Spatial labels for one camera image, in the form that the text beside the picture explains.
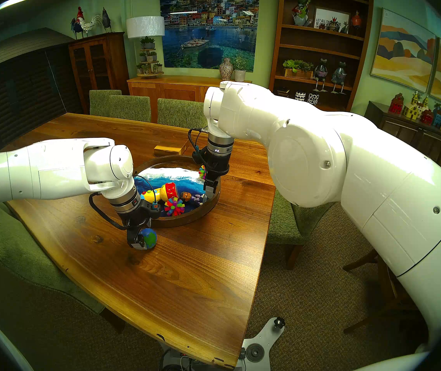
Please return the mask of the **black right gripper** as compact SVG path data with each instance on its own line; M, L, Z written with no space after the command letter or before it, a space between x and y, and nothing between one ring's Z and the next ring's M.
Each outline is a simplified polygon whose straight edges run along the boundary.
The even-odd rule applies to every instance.
M204 191L207 199L212 199L217 191L221 191L221 179L229 171L229 160L231 152L228 154L214 154L207 147L192 153L192 158L198 165L205 167Z

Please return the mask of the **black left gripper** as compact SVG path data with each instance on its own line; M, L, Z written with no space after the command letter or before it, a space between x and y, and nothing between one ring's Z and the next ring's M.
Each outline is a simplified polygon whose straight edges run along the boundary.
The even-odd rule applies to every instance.
M162 205L146 200L130 200L118 206L118 215L126 229L127 244L136 250L146 250L141 230L151 227L151 220L158 219Z

